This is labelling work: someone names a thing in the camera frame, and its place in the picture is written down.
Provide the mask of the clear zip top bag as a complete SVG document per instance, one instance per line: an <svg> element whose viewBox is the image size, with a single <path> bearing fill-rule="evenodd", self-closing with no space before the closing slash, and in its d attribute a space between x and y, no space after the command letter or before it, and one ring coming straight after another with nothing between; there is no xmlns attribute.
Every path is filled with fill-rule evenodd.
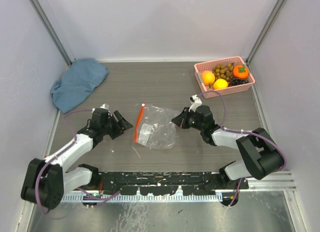
<svg viewBox="0 0 320 232"><path fill-rule="evenodd" d="M176 142L176 125L172 119L179 114L179 111L173 109L142 103L133 141L150 149L171 149Z"/></svg>

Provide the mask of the orange-yellow peach fruit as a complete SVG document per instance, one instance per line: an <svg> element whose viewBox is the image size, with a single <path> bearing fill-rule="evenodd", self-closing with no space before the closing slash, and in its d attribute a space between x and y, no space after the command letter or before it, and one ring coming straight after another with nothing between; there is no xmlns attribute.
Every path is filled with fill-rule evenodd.
<svg viewBox="0 0 320 232"><path fill-rule="evenodd" d="M216 76L214 75L214 73L212 71L209 71L209 70L205 70L201 74L201 78L202 78L203 84L205 86L211 86L216 81Z"/></svg>

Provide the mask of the yellow round fruit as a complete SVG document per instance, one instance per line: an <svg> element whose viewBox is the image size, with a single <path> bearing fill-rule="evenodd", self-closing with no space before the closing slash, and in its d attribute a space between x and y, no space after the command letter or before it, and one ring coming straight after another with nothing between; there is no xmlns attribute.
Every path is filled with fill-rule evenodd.
<svg viewBox="0 0 320 232"><path fill-rule="evenodd" d="M229 84L225 79L218 78L213 84L213 89L214 90L220 90L220 89L225 89L228 86L229 86Z"/></svg>

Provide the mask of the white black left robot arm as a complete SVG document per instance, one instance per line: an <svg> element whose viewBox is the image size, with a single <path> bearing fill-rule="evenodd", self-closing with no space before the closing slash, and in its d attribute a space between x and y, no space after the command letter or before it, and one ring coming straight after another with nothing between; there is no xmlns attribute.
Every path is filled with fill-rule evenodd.
<svg viewBox="0 0 320 232"><path fill-rule="evenodd" d="M117 110L110 112L104 106L93 108L83 128L57 152L45 159L34 158L28 164L20 197L38 205L40 209L55 209L63 196L85 186L95 190L100 185L98 168L81 164L69 168L83 155L93 150L105 136L112 140L133 127Z"/></svg>

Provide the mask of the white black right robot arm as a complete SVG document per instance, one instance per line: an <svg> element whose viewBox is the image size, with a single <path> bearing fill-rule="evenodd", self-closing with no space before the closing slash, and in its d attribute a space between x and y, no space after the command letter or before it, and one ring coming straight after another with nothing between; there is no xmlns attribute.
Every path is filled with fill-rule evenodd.
<svg viewBox="0 0 320 232"><path fill-rule="evenodd" d="M201 105L195 110L185 107L171 122L181 129L200 131L203 141L211 146L239 151L241 160L219 169L219 183L225 189L231 189L238 179L253 177L261 180L285 167L282 152L265 129L259 127L251 131L223 127L215 122L207 105Z"/></svg>

